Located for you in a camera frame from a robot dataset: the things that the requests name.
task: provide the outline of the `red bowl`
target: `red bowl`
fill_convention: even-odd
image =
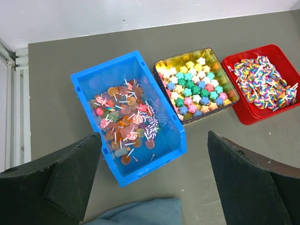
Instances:
[[[283,51],[276,45],[266,45],[259,48],[251,49],[245,52],[240,52],[234,55],[227,56],[222,61],[222,66],[228,74],[236,90],[240,94],[240,101],[233,105],[233,109],[237,114],[239,120],[245,125],[251,125],[271,116],[283,113],[284,111],[293,109],[300,105],[300,91],[297,91],[297,102],[294,105],[289,105],[282,109],[272,111],[270,109],[258,109],[254,104],[249,103],[238,84],[236,83],[236,75],[228,69],[228,66],[234,68],[234,63],[240,62],[242,59],[255,59],[258,55],[267,56],[272,64],[276,66],[277,71],[282,78],[286,80],[288,85],[293,86],[295,83],[300,84],[300,75],[292,66]]]

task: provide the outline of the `blue container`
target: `blue container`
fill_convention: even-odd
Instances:
[[[107,91],[110,87],[123,85],[124,79],[127,81],[136,79],[139,82],[149,105],[154,108],[161,128],[154,139],[155,147],[151,150],[147,149],[144,144],[146,138],[142,138],[143,145],[132,154],[138,159],[138,162],[131,160],[128,165],[121,164],[121,157],[114,159],[113,150],[108,143],[105,143],[105,132],[98,127],[101,118],[97,117],[88,102],[94,99],[95,95]],[[122,187],[187,151],[185,130],[138,51],[75,73],[71,75],[71,80],[93,130],[101,134],[102,153]],[[155,157],[151,161],[152,154],[155,154]]]

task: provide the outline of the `white panel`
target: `white panel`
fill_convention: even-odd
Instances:
[[[5,170],[6,108],[8,68],[0,61],[0,172]]]
[[[298,0],[7,0],[0,37],[28,43],[300,8]]]

